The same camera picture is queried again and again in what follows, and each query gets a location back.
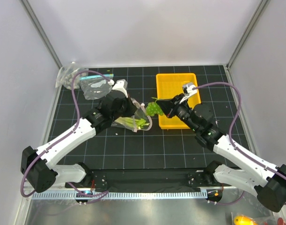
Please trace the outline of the green grape bunch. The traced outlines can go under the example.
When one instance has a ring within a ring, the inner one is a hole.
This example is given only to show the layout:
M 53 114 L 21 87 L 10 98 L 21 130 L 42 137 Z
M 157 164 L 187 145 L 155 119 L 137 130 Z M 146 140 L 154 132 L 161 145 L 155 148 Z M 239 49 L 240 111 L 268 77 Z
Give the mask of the green grape bunch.
M 160 106 L 157 104 L 157 98 L 155 97 L 152 97 L 152 99 L 154 101 L 152 102 L 149 102 L 147 104 L 147 107 L 146 107 L 146 114 L 148 116 L 155 116 L 155 115 L 160 115 L 160 116 L 163 116 L 164 113 L 162 111 L 162 109 L 160 108 Z

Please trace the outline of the pink zip top bag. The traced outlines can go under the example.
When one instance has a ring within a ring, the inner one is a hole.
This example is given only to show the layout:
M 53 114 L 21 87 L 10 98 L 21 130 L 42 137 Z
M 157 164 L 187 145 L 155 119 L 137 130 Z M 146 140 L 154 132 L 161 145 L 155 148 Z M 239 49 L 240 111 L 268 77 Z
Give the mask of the pink zip top bag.
M 131 98 L 132 103 L 137 107 L 137 111 L 134 113 L 133 116 L 131 116 L 134 119 L 145 119 L 150 125 L 148 127 L 145 127 L 143 129 L 131 129 L 129 127 L 125 127 L 123 125 L 118 124 L 117 122 L 113 122 L 112 123 L 112 127 L 114 128 L 125 128 L 128 129 L 134 133 L 137 133 L 138 131 L 148 131 L 152 128 L 153 122 L 150 116 L 148 116 L 146 114 L 146 110 L 145 110 L 145 105 L 144 103 L 140 104 L 137 100 L 135 100 L 134 98 Z

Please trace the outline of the green leek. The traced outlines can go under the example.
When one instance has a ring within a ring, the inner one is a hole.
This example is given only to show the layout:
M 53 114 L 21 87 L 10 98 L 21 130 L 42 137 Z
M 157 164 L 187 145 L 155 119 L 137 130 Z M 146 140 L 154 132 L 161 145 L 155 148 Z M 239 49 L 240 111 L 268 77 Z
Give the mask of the green leek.
M 145 119 L 134 119 L 132 117 L 120 117 L 115 122 L 131 129 L 143 129 L 150 125 Z

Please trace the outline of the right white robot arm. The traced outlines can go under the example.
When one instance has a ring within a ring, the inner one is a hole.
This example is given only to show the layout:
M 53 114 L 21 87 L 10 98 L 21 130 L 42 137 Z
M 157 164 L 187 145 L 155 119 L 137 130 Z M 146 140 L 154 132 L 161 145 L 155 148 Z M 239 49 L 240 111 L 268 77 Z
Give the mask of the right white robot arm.
M 205 183 L 237 187 L 254 195 L 267 209 L 279 212 L 286 205 L 286 165 L 277 166 L 242 147 L 214 123 L 210 107 L 200 103 L 190 108 L 183 97 L 180 94 L 173 99 L 160 99 L 157 105 L 167 118 L 176 116 L 194 131 L 202 147 L 239 167 L 239 170 L 231 169 L 214 161 L 206 168 Z

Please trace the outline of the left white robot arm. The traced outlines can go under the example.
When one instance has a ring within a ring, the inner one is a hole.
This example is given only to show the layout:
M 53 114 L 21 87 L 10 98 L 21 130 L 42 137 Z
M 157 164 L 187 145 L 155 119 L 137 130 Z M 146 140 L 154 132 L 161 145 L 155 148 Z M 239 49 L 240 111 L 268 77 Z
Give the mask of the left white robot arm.
M 120 117 L 131 117 L 137 111 L 125 90 L 112 90 L 99 105 L 92 108 L 75 125 L 52 141 L 22 152 L 21 172 L 37 193 L 57 183 L 72 182 L 86 188 L 92 183 L 93 172 L 82 162 L 58 165 L 58 162 L 83 142 L 108 129 Z

